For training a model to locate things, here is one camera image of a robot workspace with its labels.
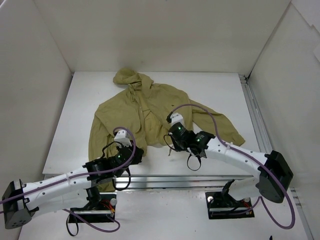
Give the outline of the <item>olive yellow hooded jacket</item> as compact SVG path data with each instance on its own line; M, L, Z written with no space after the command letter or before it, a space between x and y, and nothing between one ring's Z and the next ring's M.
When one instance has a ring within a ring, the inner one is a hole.
M117 153L115 145L103 150L113 142L116 127L129 129L137 147L145 152L148 146L171 143L166 136L170 128L166 118L176 107L180 107L178 113L183 116L187 129L197 125L228 143L237 146L245 143L224 114L191 100L186 92L174 86L155 83L149 76L130 68L120 69L113 82L127 88L102 102L95 111L88 142L89 161L103 153L108 157Z

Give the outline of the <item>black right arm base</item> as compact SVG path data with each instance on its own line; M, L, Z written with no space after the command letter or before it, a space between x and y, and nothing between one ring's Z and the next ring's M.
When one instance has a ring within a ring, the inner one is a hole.
M209 220L254 218L253 204L250 198L234 200L223 196L222 192L205 192L207 215Z

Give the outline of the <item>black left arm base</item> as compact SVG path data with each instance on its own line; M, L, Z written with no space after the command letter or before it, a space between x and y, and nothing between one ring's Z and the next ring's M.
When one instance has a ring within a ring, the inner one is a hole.
M114 223L116 218L116 192L103 192L100 194L101 200L94 206L71 208L70 211L79 215L81 219L69 214L65 225L68 234L76 237L79 233L79 225L87 221L90 224Z

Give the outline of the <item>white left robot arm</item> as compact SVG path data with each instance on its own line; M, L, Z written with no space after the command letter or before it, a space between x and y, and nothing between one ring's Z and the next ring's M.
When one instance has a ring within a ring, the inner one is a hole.
M11 181L0 203L4 227L21 227L40 215L62 209L94 210L102 199L98 186L113 183L130 165L142 161L139 147L118 146L114 156L101 157L80 168L38 182Z

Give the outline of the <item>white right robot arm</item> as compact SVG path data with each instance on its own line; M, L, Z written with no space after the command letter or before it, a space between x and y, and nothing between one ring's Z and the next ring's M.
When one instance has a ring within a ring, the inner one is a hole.
M180 122L173 124L168 134L177 152L186 151L198 159L222 161L252 176L226 184L221 193L225 205L233 206L250 197L264 197L277 204L284 201L284 192L288 190L294 174L280 152L256 152L221 143L213 134L205 131L194 133Z

